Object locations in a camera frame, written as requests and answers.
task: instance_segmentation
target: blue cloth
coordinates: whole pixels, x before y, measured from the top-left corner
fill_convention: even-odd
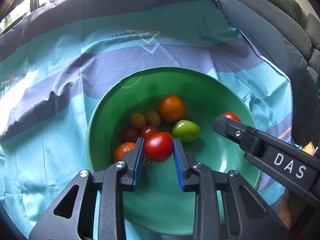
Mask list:
[[[0,201],[25,236],[89,168],[85,136],[99,99],[137,70],[170,65],[208,73],[237,93],[259,129],[290,142],[290,81],[227,23],[214,0],[126,1],[58,2],[0,38]],[[97,8],[102,2],[113,6]],[[261,178],[258,192],[269,204],[283,191]],[[129,240],[187,239],[128,222],[126,233]]]

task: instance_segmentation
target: screw head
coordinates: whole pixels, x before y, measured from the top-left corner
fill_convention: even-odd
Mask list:
[[[82,171],[79,172],[79,175],[80,175],[80,177],[84,178],[84,177],[89,175],[89,171],[82,170]]]
[[[123,162],[123,161],[119,161],[116,163],[117,168],[123,168],[124,166],[125,166],[125,162]]]
[[[153,160],[151,160],[147,155],[145,155],[146,161],[145,163],[153,163]]]
[[[195,169],[199,169],[201,167],[201,163],[199,162],[195,162],[192,164],[192,166],[195,168]]]
[[[234,176],[237,176],[239,174],[238,171],[229,171],[229,175],[230,177],[234,177]]]

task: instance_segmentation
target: dark red tomato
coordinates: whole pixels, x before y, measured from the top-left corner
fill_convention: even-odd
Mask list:
[[[143,139],[146,141],[151,136],[155,135],[158,132],[159,132],[158,128],[155,127],[154,125],[147,125],[144,128],[142,128],[140,137],[143,137]]]
[[[237,122],[241,122],[240,118],[235,113],[226,112],[226,113],[223,113],[222,115],[229,119],[235,120]]]
[[[144,144],[144,153],[156,163],[161,163],[169,159],[172,152],[173,139],[167,132],[156,133]]]
[[[139,137],[139,131],[134,127],[126,127],[122,130],[120,134],[120,141],[125,142],[136,142]]]

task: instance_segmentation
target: yellow object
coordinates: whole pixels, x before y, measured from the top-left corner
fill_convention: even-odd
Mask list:
[[[143,114],[134,113],[130,117],[130,124],[138,130],[141,130],[147,125],[147,121]]]
[[[150,111],[146,115],[146,120],[148,125],[159,126],[161,123],[161,116],[157,111]]]
[[[315,147],[313,146],[312,142],[309,142],[305,147],[303,147],[302,151],[304,151],[307,154],[312,155],[315,151]]]

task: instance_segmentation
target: tangerine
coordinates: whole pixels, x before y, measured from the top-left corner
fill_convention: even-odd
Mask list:
[[[158,112],[166,122],[177,122],[183,118],[186,108],[180,97],[170,94],[160,99]]]
[[[123,143],[123,144],[119,145],[118,148],[115,150],[115,152],[113,154],[113,161],[115,163],[119,162],[119,161],[122,161],[125,153],[128,152],[128,151],[133,150],[135,145],[136,144],[133,143],[133,142],[126,142],[126,143]]]

